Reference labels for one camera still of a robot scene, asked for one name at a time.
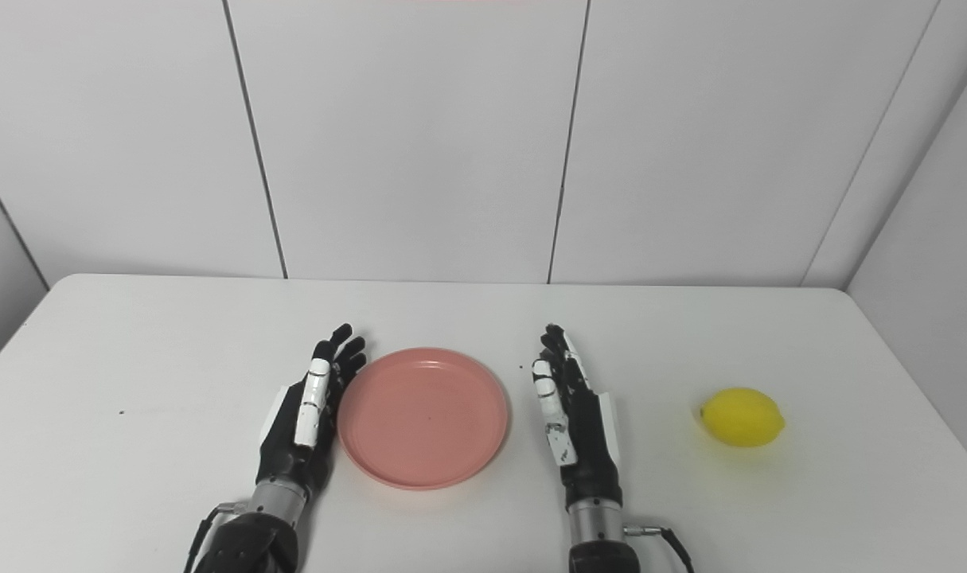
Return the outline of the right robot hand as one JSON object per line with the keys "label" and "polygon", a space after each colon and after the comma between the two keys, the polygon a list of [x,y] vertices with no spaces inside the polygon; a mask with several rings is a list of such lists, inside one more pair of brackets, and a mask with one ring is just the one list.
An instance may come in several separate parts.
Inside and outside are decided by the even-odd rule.
{"label": "right robot hand", "polygon": [[605,395],[590,387],[580,356],[559,324],[545,327],[544,346],[532,364],[532,380],[544,417],[544,433],[559,468],[566,501],[603,498],[624,504],[617,453],[608,433],[613,417]]}

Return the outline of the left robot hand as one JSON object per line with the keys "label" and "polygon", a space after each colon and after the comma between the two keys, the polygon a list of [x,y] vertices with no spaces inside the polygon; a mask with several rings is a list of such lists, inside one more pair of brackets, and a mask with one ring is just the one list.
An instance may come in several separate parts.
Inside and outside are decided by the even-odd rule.
{"label": "left robot hand", "polygon": [[284,388],[259,447],[257,483],[293,483],[306,501],[323,492],[333,463],[341,401],[368,362],[365,346],[348,323],[318,342],[307,373]]}

